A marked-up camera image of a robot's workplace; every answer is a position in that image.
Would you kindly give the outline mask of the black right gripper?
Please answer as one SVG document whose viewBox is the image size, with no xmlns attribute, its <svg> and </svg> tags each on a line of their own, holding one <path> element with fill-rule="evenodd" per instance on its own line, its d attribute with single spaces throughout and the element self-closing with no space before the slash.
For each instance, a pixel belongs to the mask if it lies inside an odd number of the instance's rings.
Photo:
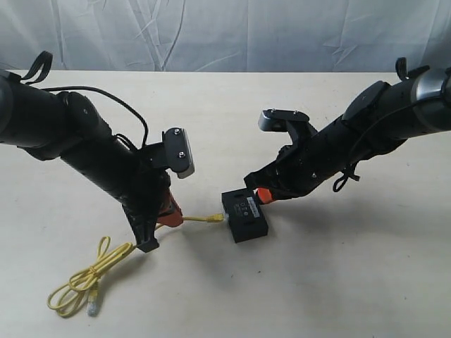
<svg viewBox="0 0 451 338">
<path fill-rule="evenodd" d="M 286 148 L 276 160 L 246 175 L 244 183 L 248 189 L 257 189 L 261 205 L 306 196 L 345 168 L 359 137 L 357 131 L 334 121 L 311 139 Z"/>
</svg>

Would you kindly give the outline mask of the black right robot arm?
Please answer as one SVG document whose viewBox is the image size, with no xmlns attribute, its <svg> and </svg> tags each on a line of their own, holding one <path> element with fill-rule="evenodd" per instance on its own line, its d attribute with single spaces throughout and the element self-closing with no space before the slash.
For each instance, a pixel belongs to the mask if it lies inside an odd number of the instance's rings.
<svg viewBox="0 0 451 338">
<path fill-rule="evenodd" d="M 389 154 L 413 137 L 450 131 L 450 69 L 410 70 L 401 57 L 395 70 L 397 84 L 373 83 L 322 130 L 300 111 L 262 111 L 260 130 L 286 132 L 292 142 L 274 161 L 245 176 L 259 202 L 306 196 L 337 173 L 333 191 L 339 192 L 349 180 L 359 181 L 360 162 Z"/>
</svg>

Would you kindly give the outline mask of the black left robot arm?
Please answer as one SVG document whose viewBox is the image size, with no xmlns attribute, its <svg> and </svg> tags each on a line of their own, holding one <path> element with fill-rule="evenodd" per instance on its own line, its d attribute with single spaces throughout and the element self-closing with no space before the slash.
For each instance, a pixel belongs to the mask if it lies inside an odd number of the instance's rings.
<svg viewBox="0 0 451 338">
<path fill-rule="evenodd" d="M 160 142 L 135 146 L 113 133 L 87 98 L 88 87 L 37 88 L 52 60 L 43 51 L 25 75 L 1 71 L 1 142 L 39 161 L 62 160 L 120 203 L 140 251 L 157 249 L 157 226 L 183 221 L 170 175 L 183 179 L 194 171 L 186 131 L 173 127 Z"/>
</svg>

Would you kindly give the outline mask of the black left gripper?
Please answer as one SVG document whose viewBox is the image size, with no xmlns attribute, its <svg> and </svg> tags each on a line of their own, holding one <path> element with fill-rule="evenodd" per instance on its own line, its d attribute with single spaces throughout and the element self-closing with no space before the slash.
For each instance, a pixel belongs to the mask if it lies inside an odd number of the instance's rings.
<svg viewBox="0 0 451 338">
<path fill-rule="evenodd" d="M 154 169 L 141 152 L 125 147 L 108 147 L 105 166 L 105 192 L 123 205 L 136 247 L 144 253 L 159 248 L 154 234 L 156 218 L 162 226 L 183 223 L 181 208 L 167 192 L 168 175 Z"/>
</svg>

